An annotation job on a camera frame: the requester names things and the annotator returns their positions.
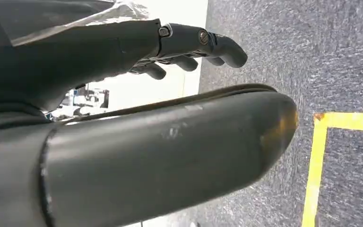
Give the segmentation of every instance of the yellow line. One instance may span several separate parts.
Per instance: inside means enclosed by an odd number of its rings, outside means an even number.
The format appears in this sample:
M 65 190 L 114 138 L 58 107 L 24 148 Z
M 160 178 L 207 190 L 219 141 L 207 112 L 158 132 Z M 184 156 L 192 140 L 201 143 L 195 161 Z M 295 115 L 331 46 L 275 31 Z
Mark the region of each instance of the yellow line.
M 328 127 L 363 131 L 363 113 L 325 113 L 315 115 L 302 227 L 315 226 Z
M 363 131 L 363 113 L 326 113 L 324 120 L 330 128 Z
M 326 135 L 328 128 L 322 120 L 314 119 L 314 135 L 312 138 L 312 150 L 310 169 L 308 172 L 307 191 L 305 193 L 302 227 L 315 226 L 317 214 L 318 195 L 322 175 L 323 154 L 325 151 Z

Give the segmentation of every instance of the robotic arm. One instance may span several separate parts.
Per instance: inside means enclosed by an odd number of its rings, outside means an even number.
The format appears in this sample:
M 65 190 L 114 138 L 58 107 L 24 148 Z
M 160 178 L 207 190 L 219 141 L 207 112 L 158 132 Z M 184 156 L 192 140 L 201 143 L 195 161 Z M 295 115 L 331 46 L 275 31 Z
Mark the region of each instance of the robotic arm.
M 296 105 L 248 84 L 50 122 L 79 85 L 125 72 L 165 76 L 193 58 L 241 67 L 228 37 L 159 20 L 78 26 L 0 46 L 0 227 L 123 226 L 259 180 L 287 149 Z

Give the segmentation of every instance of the scuff mark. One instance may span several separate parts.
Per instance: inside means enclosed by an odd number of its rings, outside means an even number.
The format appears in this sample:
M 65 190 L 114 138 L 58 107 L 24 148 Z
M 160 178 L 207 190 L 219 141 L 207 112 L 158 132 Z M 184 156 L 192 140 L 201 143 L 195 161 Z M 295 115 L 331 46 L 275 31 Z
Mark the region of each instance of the scuff mark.
M 315 113 L 314 114 L 314 118 L 317 119 L 318 121 L 321 121 L 324 117 L 325 117 L 324 113 Z

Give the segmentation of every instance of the plastic wrap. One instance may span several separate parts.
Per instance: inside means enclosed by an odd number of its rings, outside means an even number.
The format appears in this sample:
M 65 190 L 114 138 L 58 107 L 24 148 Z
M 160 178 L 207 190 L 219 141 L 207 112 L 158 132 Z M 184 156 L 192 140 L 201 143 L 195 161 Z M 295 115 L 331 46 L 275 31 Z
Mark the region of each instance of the plastic wrap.
M 147 7 L 132 0 L 0 0 L 0 40 L 22 45 L 75 26 L 149 20 Z

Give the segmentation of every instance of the metal screw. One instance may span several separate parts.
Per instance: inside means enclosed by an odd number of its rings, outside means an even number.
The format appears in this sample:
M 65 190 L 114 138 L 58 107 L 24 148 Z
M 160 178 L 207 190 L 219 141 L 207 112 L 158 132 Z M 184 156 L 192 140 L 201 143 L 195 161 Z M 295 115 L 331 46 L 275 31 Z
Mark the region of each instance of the metal screw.
M 199 32 L 199 42 L 202 45 L 207 45 L 208 44 L 208 32 L 205 30 L 201 30 Z
M 166 27 L 162 27 L 159 29 L 159 36 L 166 37 L 170 34 L 169 29 Z

